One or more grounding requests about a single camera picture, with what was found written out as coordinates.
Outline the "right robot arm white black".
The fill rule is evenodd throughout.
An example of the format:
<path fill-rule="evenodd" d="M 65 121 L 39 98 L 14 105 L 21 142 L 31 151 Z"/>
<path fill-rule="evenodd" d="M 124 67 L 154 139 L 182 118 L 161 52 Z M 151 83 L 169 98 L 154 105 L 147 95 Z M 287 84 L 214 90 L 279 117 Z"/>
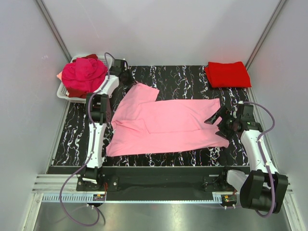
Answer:
<path fill-rule="evenodd" d="M 252 209 L 262 218 L 268 218 L 280 212 L 289 181 L 270 159 L 264 136 L 273 128 L 264 130 L 256 122 L 255 105 L 253 102 L 239 102 L 236 116 L 222 106 L 205 123 L 213 125 L 220 118 L 217 135 L 230 140 L 238 134 L 250 167 L 249 174 L 227 167 L 214 183 L 225 191 L 234 188 L 240 194 L 242 208 Z"/>

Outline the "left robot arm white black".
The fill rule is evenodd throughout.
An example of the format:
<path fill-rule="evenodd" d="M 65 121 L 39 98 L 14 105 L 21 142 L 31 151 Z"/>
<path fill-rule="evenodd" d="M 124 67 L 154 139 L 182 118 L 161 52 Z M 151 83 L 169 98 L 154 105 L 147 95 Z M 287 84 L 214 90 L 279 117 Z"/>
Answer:
<path fill-rule="evenodd" d="M 115 59 L 107 63 L 111 67 L 107 70 L 104 82 L 94 93 L 89 93 L 86 98 L 89 145 L 85 166 L 80 175 L 82 180 L 95 191 L 100 190 L 104 184 L 104 179 L 101 176 L 102 148 L 104 132 L 112 117 L 110 98 L 120 83 L 128 84 L 130 82 L 126 60 Z"/>

